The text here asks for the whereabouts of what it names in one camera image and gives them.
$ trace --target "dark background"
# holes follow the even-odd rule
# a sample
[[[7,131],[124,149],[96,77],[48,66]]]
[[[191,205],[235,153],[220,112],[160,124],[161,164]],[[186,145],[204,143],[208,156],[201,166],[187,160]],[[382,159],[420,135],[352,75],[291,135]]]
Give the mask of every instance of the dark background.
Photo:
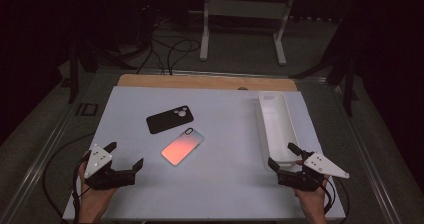
[[[151,0],[157,12],[187,22],[203,0]],[[61,81],[75,30],[114,43],[102,0],[0,0],[0,143]],[[423,0],[295,0],[292,15],[340,22],[327,50],[360,40],[356,74],[423,189]]]

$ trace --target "white plastic box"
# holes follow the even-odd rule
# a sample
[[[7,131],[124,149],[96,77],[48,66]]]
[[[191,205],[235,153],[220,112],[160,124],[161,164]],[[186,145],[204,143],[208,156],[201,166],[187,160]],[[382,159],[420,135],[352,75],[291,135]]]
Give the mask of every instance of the white plastic box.
[[[268,167],[268,157],[283,169],[288,169],[300,157],[287,148],[289,142],[298,145],[290,112],[283,92],[262,91],[258,94],[256,116],[261,139],[263,160]]]

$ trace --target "smartphone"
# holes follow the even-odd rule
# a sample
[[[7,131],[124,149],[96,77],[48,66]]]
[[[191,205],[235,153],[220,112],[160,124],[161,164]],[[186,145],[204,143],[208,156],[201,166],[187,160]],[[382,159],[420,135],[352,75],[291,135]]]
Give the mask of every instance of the smartphone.
[[[203,139],[204,137],[202,134],[190,127],[162,150],[162,156],[172,165],[176,166],[193,151]]]
[[[156,134],[168,129],[189,123],[193,121],[188,106],[181,106],[169,111],[149,116],[146,118],[147,126],[151,134]]]

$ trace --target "white tabletop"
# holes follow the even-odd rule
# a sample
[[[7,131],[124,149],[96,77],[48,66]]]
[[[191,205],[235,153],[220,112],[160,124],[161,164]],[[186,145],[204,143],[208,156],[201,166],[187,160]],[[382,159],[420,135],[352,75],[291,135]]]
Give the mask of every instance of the white tabletop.
[[[115,170],[131,169],[140,158],[144,158],[144,166],[135,185],[116,192],[103,217],[193,221],[303,218],[293,190],[278,185],[276,174],[265,169],[255,115],[258,93],[115,87],[93,145],[118,143],[112,152]],[[282,93],[299,146],[322,153],[301,93]],[[150,134],[146,117],[182,105],[190,107],[193,122]],[[199,131],[205,140],[173,166],[161,151],[188,127]],[[345,216],[338,197],[326,216]],[[64,218],[73,217],[70,198]]]

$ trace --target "black phone case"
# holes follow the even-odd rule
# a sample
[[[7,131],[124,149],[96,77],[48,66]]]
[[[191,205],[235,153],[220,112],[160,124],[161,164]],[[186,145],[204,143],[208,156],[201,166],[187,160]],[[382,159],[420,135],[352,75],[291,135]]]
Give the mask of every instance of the black phone case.
[[[193,115],[188,106],[181,106],[146,118],[151,134],[156,134],[189,122]]]

